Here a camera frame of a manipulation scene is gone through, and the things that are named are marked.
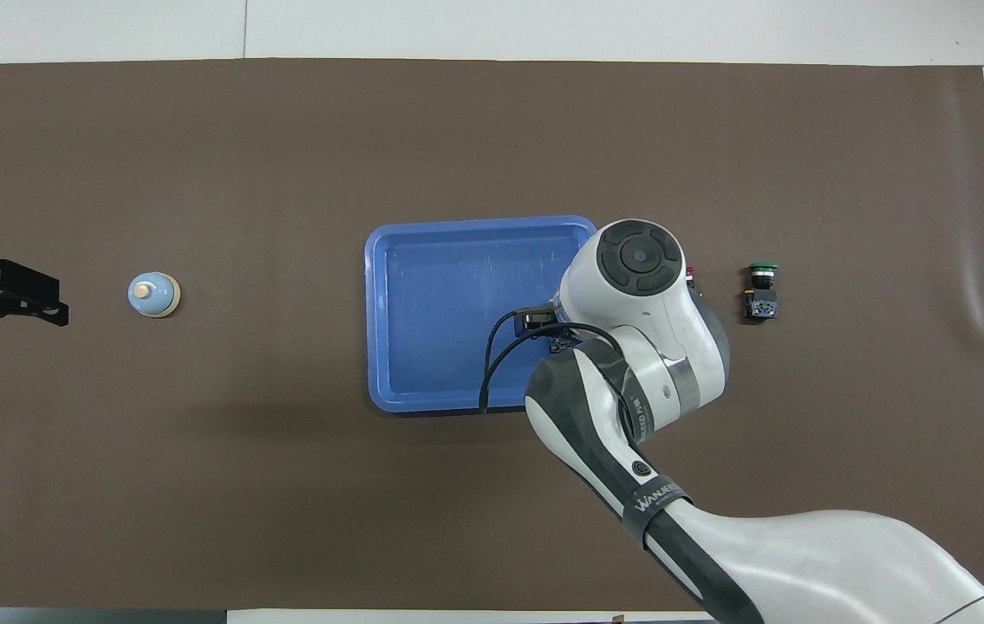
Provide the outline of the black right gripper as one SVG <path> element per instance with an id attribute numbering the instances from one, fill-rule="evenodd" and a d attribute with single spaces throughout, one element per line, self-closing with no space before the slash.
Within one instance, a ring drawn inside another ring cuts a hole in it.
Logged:
<path id="1" fill-rule="evenodd" d="M 527 335 L 558 321 L 554 305 L 516 309 L 516 335 Z"/>

